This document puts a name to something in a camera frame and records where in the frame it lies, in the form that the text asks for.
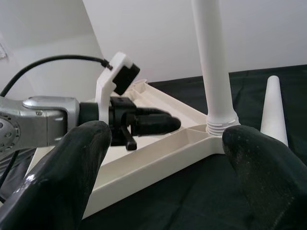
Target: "white pole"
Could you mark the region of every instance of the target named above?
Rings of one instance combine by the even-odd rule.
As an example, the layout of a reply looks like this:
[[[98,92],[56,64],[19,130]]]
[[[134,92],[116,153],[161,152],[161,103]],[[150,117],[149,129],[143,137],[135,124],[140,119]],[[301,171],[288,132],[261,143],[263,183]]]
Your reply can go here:
[[[268,78],[261,122],[261,132],[280,140],[288,146],[286,125],[283,115],[283,102],[277,76]]]
[[[219,1],[192,0],[192,8],[208,105],[207,131],[219,136],[227,127],[239,125],[231,99]]]

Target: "black cable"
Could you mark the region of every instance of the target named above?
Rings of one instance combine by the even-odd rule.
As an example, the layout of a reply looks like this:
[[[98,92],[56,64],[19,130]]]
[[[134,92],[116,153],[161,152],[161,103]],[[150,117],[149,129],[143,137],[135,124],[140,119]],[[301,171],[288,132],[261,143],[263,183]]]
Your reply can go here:
[[[12,167],[13,167],[15,161],[16,161],[16,158],[18,157],[18,154],[19,154],[19,150],[17,150],[16,152],[14,152],[14,154],[12,155],[12,158],[11,158],[11,160],[10,160],[10,163],[9,163],[8,166],[6,167],[5,171],[3,172],[3,174],[2,174],[2,176],[1,176],[1,178],[0,178],[0,189],[1,189],[1,187],[2,187],[2,185],[3,185],[3,183],[4,183],[4,181],[5,181],[6,177],[8,176],[10,170],[12,169]],[[4,202],[5,202],[5,199],[4,199],[2,196],[0,196],[0,201],[1,201],[2,203],[4,203]]]
[[[47,63],[47,62],[51,62],[51,61],[56,61],[56,60],[66,60],[66,59],[76,59],[76,60],[87,60],[87,61],[94,61],[94,62],[99,62],[103,67],[108,68],[110,70],[113,69],[112,66],[109,65],[109,62],[105,59],[101,59],[98,57],[89,57],[89,56],[83,56],[83,55],[58,55],[58,56],[52,56],[52,57],[47,57],[41,60],[38,60],[36,62],[33,62],[32,64],[24,67],[22,70],[20,70],[10,81],[9,83],[4,87],[4,89],[2,90],[2,92],[0,93],[1,97],[5,97],[6,94],[10,91],[10,89],[13,87],[13,85],[29,70],[33,69],[36,66],[39,66],[41,64]],[[14,152],[10,163],[8,164],[8,166],[6,167],[4,173],[2,174],[1,178],[0,178],[0,189],[6,179],[6,177],[8,176],[12,166],[14,165],[16,158],[19,154],[19,150]],[[5,199],[3,197],[0,196],[0,201],[2,203],[5,202]]]
[[[9,90],[13,87],[13,85],[29,70],[33,69],[36,66],[44,64],[46,62],[56,61],[56,60],[64,60],[64,59],[77,59],[77,60],[87,60],[87,61],[94,61],[99,62],[103,67],[107,67],[108,69],[112,70],[112,66],[109,65],[109,62],[105,59],[101,59],[98,57],[89,57],[83,55],[58,55],[47,57],[41,59],[39,61],[33,62],[32,64],[24,67],[21,71],[19,71],[11,80],[10,82],[4,87],[2,92],[0,93],[1,97],[5,97]]]

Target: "black fabric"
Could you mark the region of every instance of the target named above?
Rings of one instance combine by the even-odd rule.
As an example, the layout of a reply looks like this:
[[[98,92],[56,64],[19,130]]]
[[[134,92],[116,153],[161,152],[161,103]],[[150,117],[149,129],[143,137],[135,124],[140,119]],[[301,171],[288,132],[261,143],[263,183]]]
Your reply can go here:
[[[240,123],[260,129],[270,75],[280,78],[289,147],[306,164],[307,65],[231,73]],[[207,113],[201,77],[151,85]],[[84,219],[80,229],[245,230],[261,226],[226,156],[212,155]]]

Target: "black tablecloth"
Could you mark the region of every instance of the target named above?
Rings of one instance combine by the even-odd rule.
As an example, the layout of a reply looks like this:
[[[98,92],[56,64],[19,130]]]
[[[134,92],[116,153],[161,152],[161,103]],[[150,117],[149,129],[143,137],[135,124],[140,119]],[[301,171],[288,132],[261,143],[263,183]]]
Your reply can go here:
[[[307,65],[230,74],[234,108],[243,125],[260,129],[267,78],[280,78],[290,149],[306,164]],[[202,77],[151,83],[207,113]],[[234,170],[212,155],[84,219],[82,230],[261,229]]]

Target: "white tube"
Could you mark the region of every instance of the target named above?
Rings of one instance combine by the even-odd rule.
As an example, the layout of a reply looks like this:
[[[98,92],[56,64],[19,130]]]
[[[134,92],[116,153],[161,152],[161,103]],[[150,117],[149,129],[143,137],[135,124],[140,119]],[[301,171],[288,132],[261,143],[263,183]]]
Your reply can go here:
[[[261,133],[280,140],[288,146],[282,95],[277,76],[268,78],[262,114]]]
[[[208,105],[207,131],[219,136],[227,127],[239,125],[231,99],[219,1],[192,0],[192,8]]]

